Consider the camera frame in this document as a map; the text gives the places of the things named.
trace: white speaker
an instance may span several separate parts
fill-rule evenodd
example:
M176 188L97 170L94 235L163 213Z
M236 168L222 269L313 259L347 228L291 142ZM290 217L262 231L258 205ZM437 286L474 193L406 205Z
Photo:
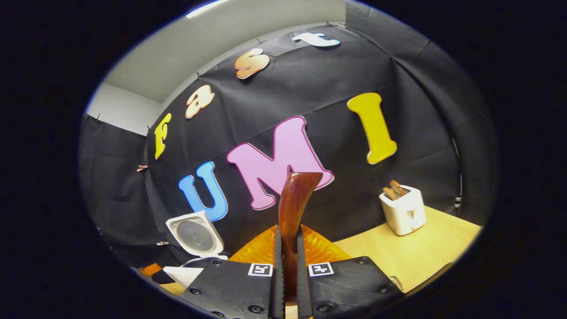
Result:
M168 219L166 225L189 254L201 258L219 257L224 248L221 237L205 211Z

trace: white box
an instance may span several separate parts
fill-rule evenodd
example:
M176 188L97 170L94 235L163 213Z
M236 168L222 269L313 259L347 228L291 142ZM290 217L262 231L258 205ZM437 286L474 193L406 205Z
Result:
M388 225L397 235L407 235L425 224L424 200L421 191L416 188L400 185L407 194L390 200L384 193L380 194L380 202L384 209Z

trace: black fabric backdrop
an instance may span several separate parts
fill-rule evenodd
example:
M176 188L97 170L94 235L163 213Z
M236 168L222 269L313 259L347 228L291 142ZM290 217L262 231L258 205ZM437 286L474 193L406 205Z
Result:
M385 222L378 194L391 179L420 189L427 206L483 225L494 196L496 149L479 92L427 38L378 10L357 2L346 5L349 28L321 26L264 40L254 46L270 57L264 70L246 80L236 77L234 61L250 47L189 85L151 128L154 132L164 115L172 114L166 148L157 161L153 133L144 138L85 117L79 152L82 186L103 236L123 251L170 243L147 258L120 253L128 265L147 266L159 258L178 265L191 257L165 221L193 212L178 183L187 175L196 177L197 167L207 161L215 163L215 177L229 204L227 215L214 222L225 252L234 253L276 224L278 205L252 209L240 172L226 155L249 142L272 157L274 127L297 115L307 120L315 153L335 175L312 195L302 223L331 241ZM302 32L321 32L341 43L318 48L291 40ZM205 84L215 93L214 100L186 119L188 97ZM346 107L350 98L368 92L382 96L381 109L398 147L376 165L366 162L365 132L358 115ZM136 172L142 163L149 169ZM458 213L454 203L461 194L461 171L464 196ZM203 204L211 207L202 179L196 177L194 186ZM138 266L142 261L147 265Z

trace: decorative letter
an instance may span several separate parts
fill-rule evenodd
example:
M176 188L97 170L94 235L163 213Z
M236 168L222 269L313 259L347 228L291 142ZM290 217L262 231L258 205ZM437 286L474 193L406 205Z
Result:
M159 122L158 127L155 128L155 159L157 160L163 151L166 149L166 145L163 141L167 137L167 124L171 120L171 113L165 115L163 120Z
M205 108L211 103L214 98L214 93L211 93L211 86L205 84L198 88L189 99L187 99L187 110L185 110L185 117L190 119L199 112L200 109Z
M294 37L292 37L292 40L303 40L311 45L313 45L314 47L332 47L333 45L337 45L340 42L338 40L326 40L326 39L321 39L320 36L325 36L322 33L310 33L310 32L305 32L302 33L300 35L296 35Z
M229 205L226 202L226 197L222 193L221 187L217 183L217 179L213 174L214 163L205 162L197 168L197 176L205 181L207 189L214 199L214 205L211 208L206 208L203 202L197 195L197 191L193 186L195 179L191 175L187 175L179 181L179 189L183 191L191 209L195 212L205 211L207 217L211 221L219 220L226 215L229 211Z
M349 110L358 114L364 127L370 148L366 160L370 164L376 164L392 156L397 150L396 142L390 139L390 133L380 109L380 102L382 102L380 95L364 93L346 103Z
M270 57L262 54L264 50L260 48L252 49L241 55L236 62L234 68L237 69L236 76L239 79L245 79L254 73L263 70L270 62Z
M274 159L256 149L249 143L233 148L227 155L229 163L238 167L250 194L253 209L259 211L271 207L276 198L266 194L261 181L278 195L284 189L290 168L293 171L323 173L316 190L329 185L333 172L326 170L305 133L307 121L303 116L287 119L274 129Z

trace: blue letter u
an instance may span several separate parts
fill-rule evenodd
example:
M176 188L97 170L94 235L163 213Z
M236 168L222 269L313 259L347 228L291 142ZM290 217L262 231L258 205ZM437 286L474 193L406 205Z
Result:
M206 208L203 205L203 202L199 198L199 195L197 195L197 191L193 185L195 179L191 175L187 175L179 181L179 189L181 189L185 194L185 197L193 211L205 211L207 217L211 221L223 218L229 210L229 205L226 202L226 198L222 193L221 187L217 183L217 179L214 177L213 170L213 162L205 162L197 168L197 176L205 181L205 185L213 197L214 205L211 208Z

